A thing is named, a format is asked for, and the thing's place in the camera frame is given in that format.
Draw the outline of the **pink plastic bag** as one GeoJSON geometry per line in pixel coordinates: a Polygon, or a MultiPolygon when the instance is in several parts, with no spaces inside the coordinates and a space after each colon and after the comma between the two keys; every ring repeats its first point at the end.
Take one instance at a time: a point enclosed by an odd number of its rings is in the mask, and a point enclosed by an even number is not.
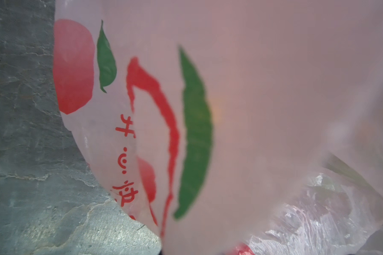
{"type": "Polygon", "coordinates": [[[165,255],[347,255],[383,225],[383,1],[56,1],[53,56],[165,255]]]}

